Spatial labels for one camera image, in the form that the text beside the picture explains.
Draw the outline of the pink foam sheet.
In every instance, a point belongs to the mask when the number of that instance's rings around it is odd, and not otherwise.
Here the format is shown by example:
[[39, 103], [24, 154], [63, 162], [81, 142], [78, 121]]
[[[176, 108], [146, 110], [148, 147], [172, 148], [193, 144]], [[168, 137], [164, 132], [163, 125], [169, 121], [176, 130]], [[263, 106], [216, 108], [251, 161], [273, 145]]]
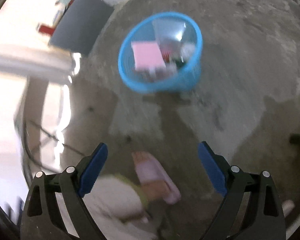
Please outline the pink foam sheet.
[[135, 41], [131, 43], [131, 47], [136, 71], [166, 68], [160, 47], [156, 41]]

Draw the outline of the blue plastic trash basket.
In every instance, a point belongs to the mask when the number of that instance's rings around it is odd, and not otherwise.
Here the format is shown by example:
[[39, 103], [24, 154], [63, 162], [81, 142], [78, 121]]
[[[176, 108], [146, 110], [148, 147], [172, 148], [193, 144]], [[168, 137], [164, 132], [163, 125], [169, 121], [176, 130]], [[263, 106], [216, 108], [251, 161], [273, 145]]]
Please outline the blue plastic trash basket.
[[[180, 42], [159, 44], [154, 35], [152, 21], [171, 18], [186, 23]], [[131, 43], [156, 41], [160, 47], [166, 68], [136, 71]], [[200, 60], [203, 52], [203, 37], [198, 24], [179, 12], [161, 12], [136, 25], [126, 36], [118, 56], [118, 70], [123, 83], [138, 93], [185, 92], [193, 89], [201, 75]]]

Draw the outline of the white trouser leg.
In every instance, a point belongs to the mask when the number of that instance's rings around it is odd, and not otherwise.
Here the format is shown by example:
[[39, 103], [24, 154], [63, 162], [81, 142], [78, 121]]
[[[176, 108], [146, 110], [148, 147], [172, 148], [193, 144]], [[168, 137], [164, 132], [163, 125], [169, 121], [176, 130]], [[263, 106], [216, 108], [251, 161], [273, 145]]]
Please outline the white trouser leg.
[[114, 222], [140, 218], [149, 205], [141, 187], [120, 174], [98, 177], [83, 200], [97, 223], [102, 220]]

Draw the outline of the pink slipper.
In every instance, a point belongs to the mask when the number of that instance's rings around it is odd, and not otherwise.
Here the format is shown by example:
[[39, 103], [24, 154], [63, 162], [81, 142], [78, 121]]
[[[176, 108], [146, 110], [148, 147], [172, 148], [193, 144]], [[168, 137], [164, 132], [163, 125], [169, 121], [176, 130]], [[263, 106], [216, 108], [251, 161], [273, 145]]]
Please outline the pink slipper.
[[134, 152], [132, 158], [141, 189], [150, 202], [164, 200], [169, 205], [179, 202], [179, 189], [153, 155]]

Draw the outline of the red canister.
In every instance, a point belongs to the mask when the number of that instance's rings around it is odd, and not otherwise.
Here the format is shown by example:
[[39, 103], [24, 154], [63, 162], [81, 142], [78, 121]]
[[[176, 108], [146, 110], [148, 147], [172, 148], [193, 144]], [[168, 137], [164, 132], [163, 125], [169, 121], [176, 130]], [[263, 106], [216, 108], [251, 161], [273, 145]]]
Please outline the red canister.
[[39, 24], [37, 27], [37, 30], [39, 33], [41, 33], [43, 35], [49, 35], [49, 36], [52, 36], [53, 33], [55, 32], [55, 28], [50, 27], [48, 25], [44, 25], [44, 24]]

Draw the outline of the grey cabinet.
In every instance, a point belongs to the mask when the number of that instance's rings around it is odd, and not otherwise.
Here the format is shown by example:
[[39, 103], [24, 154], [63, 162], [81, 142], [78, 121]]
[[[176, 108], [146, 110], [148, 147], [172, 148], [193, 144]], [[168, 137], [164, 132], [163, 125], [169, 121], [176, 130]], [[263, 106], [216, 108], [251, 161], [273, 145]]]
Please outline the grey cabinet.
[[114, 8], [102, 0], [74, 0], [49, 45], [88, 56]]

